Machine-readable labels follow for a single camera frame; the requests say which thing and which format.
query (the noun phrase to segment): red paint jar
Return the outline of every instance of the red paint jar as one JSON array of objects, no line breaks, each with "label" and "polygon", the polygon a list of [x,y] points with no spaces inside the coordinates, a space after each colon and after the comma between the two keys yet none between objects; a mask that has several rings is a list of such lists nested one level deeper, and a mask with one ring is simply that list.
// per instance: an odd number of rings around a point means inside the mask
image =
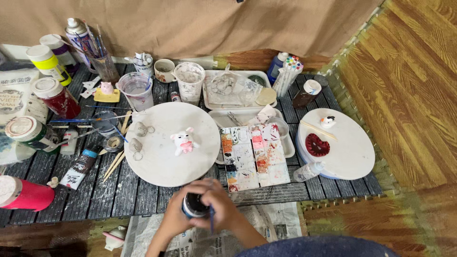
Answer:
[{"label": "red paint jar", "polygon": [[46,77],[35,81],[33,93],[62,118],[73,119],[81,112],[76,99],[55,78]]}]

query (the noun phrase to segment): ceramic mug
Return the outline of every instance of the ceramic mug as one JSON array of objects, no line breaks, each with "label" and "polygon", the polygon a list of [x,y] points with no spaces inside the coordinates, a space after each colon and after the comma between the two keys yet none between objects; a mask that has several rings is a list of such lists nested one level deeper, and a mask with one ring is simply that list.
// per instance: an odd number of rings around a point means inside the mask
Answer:
[{"label": "ceramic mug", "polygon": [[160,59],[155,62],[154,64],[154,72],[155,72],[155,77],[160,81],[164,83],[170,83],[173,81],[176,81],[175,76],[171,74],[171,72],[175,69],[175,64],[168,60],[168,59]]}]

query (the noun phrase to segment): red heart clay piece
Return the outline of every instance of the red heart clay piece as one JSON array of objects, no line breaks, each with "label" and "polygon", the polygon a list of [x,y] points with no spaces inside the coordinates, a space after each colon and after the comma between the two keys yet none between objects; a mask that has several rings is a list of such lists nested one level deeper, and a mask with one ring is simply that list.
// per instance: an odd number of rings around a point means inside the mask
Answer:
[{"label": "red heart clay piece", "polygon": [[312,156],[322,157],[330,152],[330,145],[326,141],[320,140],[316,134],[309,134],[305,140],[306,149]]}]

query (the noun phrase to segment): clay snowman figurine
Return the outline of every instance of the clay snowman figurine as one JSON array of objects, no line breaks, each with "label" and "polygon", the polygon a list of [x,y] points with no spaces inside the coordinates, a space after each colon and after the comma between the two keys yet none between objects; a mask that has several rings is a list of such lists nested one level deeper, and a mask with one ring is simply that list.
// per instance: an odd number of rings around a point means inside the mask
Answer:
[{"label": "clay snowman figurine", "polygon": [[323,128],[329,129],[336,124],[335,116],[327,116],[320,120],[320,125]]},{"label": "clay snowman figurine", "polygon": [[114,92],[114,88],[111,85],[111,82],[101,82],[101,92],[105,95],[110,95]]},{"label": "clay snowman figurine", "polygon": [[180,131],[176,134],[170,136],[171,139],[175,141],[176,151],[175,155],[180,156],[182,152],[185,154],[192,152],[193,148],[199,148],[200,145],[194,142],[191,133],[194,131],[194,128],[188,127],[185,131]]}]

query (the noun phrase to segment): black lid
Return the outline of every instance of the black lid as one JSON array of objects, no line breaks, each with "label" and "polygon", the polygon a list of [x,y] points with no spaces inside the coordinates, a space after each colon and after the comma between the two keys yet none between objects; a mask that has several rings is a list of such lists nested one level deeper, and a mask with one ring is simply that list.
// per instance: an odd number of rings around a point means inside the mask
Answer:
[{"label": "black lid", "polygon": [[314,76],[313,80],[317,81],[320,84],[320,86],[322,86],[322,87],[329,85],[328,79],[325,76],[322,76],[319,74]]},{"label": "black lid", "polygon": [[103,147],[101,145],[98,145],[98,144],[94,144],[94,145],[89,145],[86,147],[87,150],[90,150],[94,153],[100,153],[101,149]]}]

